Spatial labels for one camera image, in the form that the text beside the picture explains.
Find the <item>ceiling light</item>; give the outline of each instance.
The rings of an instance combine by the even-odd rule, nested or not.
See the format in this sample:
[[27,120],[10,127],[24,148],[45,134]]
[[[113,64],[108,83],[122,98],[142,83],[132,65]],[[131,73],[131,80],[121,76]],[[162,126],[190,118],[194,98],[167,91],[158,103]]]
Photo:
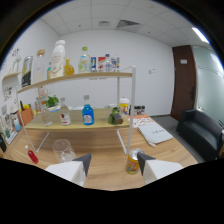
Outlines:
[[109,26],[109,21],[100,21],[99,26]]
[[200,39],[206,43],[209,43],[208,40],[205,38],[205,36],[197,29],[197,28],[193,28],[194,32],[200,37]]

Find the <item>paper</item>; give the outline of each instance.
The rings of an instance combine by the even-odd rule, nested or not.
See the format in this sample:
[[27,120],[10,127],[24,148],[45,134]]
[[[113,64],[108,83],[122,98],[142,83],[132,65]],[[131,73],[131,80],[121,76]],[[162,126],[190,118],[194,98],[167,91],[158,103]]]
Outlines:
[[156,122],[151,122],[147,126],[140,126],[138,127],[138,130],[145,137],[147,142],[151,142],[154,144],[168,141],[173,138],[173,136],[169,132],[167,132]]

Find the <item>small plant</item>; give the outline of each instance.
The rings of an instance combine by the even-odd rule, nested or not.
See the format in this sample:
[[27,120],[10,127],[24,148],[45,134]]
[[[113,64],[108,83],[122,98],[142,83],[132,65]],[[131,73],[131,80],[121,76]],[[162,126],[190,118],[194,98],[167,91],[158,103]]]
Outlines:
[[48,100],[46,100],[46,107],[55,107],[59,104],[58,98],[54,95],[53,97],[48,96]]

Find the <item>table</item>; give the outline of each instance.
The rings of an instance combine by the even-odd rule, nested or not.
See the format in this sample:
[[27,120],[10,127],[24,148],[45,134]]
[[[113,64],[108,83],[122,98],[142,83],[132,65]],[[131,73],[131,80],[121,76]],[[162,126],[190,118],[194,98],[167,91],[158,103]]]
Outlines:
[[[120,130],[124,143],[128,140],[128,132],[128,128]],[[33,143],[38,145],[45,133],[30,130],[29,135]],[[115,191],[145,186],[140,171],[135,175],[125,171],[127,156],[124,154],[116,130],[75,133],[50,132],[40,151],[35,153],[39,159],[38,164],[32,163],[28,157],[25,145],[29,145],[29,142],[24,130],[21,130],[16,139],[7,146],[4,158],[45,169],[47,166],[57,163],[52,144],[62,138],[70,141],[77,157],[91,153],[92,160],[84,188]],[[146,143],[136,128],[133,128],[132,132],[130,149],[133,148],[140,148],[145,154],[159,160],[180,163],[183,167],[197,164],[194,157],[175,138],[157,144],[156,148],[153,148]]]

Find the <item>floor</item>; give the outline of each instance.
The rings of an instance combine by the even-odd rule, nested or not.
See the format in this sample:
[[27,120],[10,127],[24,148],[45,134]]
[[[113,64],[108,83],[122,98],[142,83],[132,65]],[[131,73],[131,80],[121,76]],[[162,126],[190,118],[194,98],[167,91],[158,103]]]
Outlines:
[[201,156],[189,145],[181,136],[176,133],[176,127],[178,121],[171,116],[150,116],[153,120],[159,123],[164,129],[166,129],[174,138],[176,138],[197,160],[198,163],[205,162]]

